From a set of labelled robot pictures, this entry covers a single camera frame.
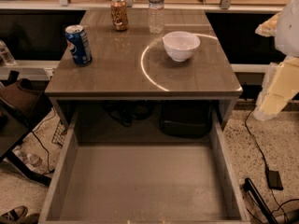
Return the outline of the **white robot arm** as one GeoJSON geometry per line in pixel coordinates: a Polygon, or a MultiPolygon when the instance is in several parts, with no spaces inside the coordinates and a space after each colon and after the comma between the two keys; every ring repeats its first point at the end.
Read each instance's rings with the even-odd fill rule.
{"type": "Polygon", "coordinates": [[[299,0],[291,0],[278,14],[260,24],[255,33],[275,38],[275,49],[286,55],[266,69],[253,116],[274,118],[299,93],[299,0]]]}

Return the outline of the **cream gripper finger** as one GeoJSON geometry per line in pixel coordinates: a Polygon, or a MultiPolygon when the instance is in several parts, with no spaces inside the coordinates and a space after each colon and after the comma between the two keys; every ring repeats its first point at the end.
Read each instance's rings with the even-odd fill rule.
{"type": "Polygon", "coordinates": [[[299,58],[270,63],[253,111],[254,118],[266,121],[276,117],[298,92],[299,58]]]}
{"type": "Polygon", "coordinates": [[[274,36],[276,34],[279,16],[280,16],[280,13],[277,13],[277,14],[273,15],[267,21],[259,24],[255,30],[255,33],[257,35],[261,35],[264,37],[274,36]]]}

